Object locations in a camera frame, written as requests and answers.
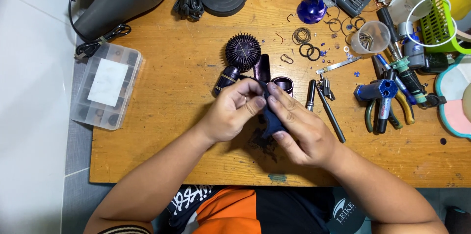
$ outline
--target white tube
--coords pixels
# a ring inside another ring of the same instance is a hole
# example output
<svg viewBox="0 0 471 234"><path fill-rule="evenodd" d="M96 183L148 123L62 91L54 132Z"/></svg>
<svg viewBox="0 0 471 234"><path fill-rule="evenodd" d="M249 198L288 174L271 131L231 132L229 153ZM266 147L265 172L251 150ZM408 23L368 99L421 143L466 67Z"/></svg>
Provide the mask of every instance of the white tube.
<svg viewBox="0 0 471 234"><path fill-rule="evenodd" d="M412 13L414 12L414 10L415 10L418 6L420 6L421 3L425 2L425 1L427 1L427 0L422 0L422 1L420 1L417 5L415 5L414 8L412 8L411 12L409 13L409 17L407 17L406 22L409 22L409 20L410 20L410 18L411 18L411 16L412 16ZM449 9L450 9L450 11L451 11L451 2L450 2L450 0L444 0L444 1L446 1L446 2L448 3L448 7L449 7ZM413 41L415 44L418 44L418 45L424 46L424 47L438 47L438 46L444 45L445 43L449 43L451 40L453 40L453 38L455 38L455 36L456 36L456 33L458 32L458 26L456 26L455 20L454 20L453 18L451 18L451 21L453 22L453 25L455 26L455 33L453 33L453 35L452 35L448 40L446 40L446 41L444 41L444 42L442 42L442 43L435 44L435 45L426 45L426 44L422 44L422 43L416 41L415 39L413 39L413 38L410 36L409 32L407 33L407 37L409 38L409 40Z"/></svg>

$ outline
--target wooden workbench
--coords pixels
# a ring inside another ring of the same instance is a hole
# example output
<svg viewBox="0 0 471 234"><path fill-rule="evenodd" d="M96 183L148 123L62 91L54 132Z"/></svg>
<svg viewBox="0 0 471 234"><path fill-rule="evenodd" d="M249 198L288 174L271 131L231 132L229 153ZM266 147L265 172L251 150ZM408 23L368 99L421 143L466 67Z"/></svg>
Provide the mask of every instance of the wooden workbench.
<svg viewBox="0 0 471 234"><path fill-rule="evenodd" d="M175 0L164 0L154 10L129 22L132 32L115 40L139 50L144 56L121 129L108 131L95 128L91 154L90 181L116 183L134 167L158 152L195 124L214 101L213 89L226 67L224 49L235 34L254 35L262 53L270 55L271 76L287 76L294 81L294 98L306 102L308 83L319 79L315 71L328 65L328 60L346 59L344 36L332 39L328 25L321 22L306 25L295 13L302 0L247 0L236 15L226 18L205 13L198 22L181 20L172 12ZM337 16L335 8L329 12ZM363 13L377 20L375 12ZM340 14L340 20L347 17ZM291 34L298 27L308 27L311 43L326 50L326 62L311 62L300 56ZM290 65L280 61L287 54ZM404 123L402 130L388 125L384 135L367 132L364 121L366 104L353 96L359 84L368 84L375 74L371 56L325 74L331 80L336 100L329 102L347 142L346 146L414 187L471 187L471 143L453 137L439 121L437 109L415 109L416 123L406 125L402 108L396 100L393 107ZM433 91L434 76L420 77ZM314 110L333 131L316 94ZM321 169L291 164L275 144L262 149L250 142L256 128L263 128L255 118L233 141L219 143L204 154L185 183L222 185L333 186L338 183ZM440 139L447 143L442 145Z"/></svg>

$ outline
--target hand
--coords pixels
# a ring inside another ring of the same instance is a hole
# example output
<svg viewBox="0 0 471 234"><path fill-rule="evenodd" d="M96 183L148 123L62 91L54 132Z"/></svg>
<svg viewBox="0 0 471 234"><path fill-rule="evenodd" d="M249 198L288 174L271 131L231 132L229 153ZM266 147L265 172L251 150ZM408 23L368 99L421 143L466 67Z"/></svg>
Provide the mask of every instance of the hand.
<svg viewBox="0 0 471 234"><path fill-rule="evenodd" d="M315 113L307 110L276 84L268 83L268 105L285 127L299 139L299 145L285 131L273 138L285 150L291 162L298 165L324 167L340 143Z"/></svg>
<svg viewBox="0 0 471 234"><path fill-rule="evenodd" d="M267 101L262 95L260 84L250 78L225 87L196 127L212 144L232 140L265 107Z"/></svg>

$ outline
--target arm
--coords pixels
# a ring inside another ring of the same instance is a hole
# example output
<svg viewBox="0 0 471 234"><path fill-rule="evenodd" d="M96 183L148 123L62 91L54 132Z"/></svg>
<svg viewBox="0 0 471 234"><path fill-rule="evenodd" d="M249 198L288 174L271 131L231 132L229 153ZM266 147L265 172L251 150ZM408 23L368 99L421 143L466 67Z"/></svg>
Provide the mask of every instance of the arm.
<svg viewBox="0 0 471 234"><path fill-rule="evenodd" d="M293 163L329 171L373 220L373 233L447 233L416 189L341 144L316 114L275 84L268 91L269 106L300 142L283 131L275 140Z"/></svg>
<svg viewBox="0 0 471 234"><path fill-rule="evenodd" d="M226 87L204 118L157 154L129 172L111 189L85 228L96 234L117 225L139 225L151 233L150 221L170 203L206 150L229 141L266 104L260 85L251 79Z"/></svg>

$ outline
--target clear plastic box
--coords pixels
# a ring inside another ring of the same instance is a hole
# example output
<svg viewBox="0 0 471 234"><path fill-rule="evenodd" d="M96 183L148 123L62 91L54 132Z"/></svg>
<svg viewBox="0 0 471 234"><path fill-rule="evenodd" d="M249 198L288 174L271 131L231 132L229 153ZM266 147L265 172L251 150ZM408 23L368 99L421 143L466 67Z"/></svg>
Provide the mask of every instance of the clear plastic box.
<svg viewBox="0 0 471 234"><path fill-rule="evenodd" d="M70 118L109 130L121 128L142 59L137 50L104 43L88 60Z"/></svg>

